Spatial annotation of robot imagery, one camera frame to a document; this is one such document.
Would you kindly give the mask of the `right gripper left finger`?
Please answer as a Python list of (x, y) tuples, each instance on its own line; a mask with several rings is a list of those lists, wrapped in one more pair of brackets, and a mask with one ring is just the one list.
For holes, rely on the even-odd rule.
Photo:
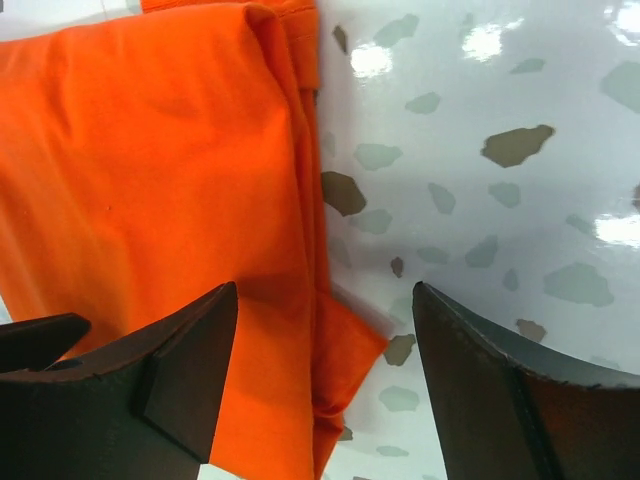
[(42, 371), (1, 372), (5, 479), (194, 479), (214, 440), (238, 314), (226, 283)]

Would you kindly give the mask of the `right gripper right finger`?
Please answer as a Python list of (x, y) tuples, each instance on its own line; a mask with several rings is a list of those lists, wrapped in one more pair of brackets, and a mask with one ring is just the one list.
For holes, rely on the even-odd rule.
[(638, 478), (638, 376), (540, 345), (424, 282), (412, 311), (448, 478)]

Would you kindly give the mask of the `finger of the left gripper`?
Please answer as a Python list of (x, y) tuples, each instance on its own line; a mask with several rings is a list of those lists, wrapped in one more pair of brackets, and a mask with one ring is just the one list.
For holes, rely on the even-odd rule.
[(91, 330), (75, 313), (1, 326), (1, 372), (42, 371), (71, 350)]

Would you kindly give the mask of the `orange t-shirt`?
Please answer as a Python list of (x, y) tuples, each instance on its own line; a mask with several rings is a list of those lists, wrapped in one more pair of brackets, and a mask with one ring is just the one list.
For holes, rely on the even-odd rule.
[(86, 352), (234, 282), (211, 463), (318, 479), (387, 341), (330, 293), (311, 1), (146, 1), (1, 45), (1, 297)]

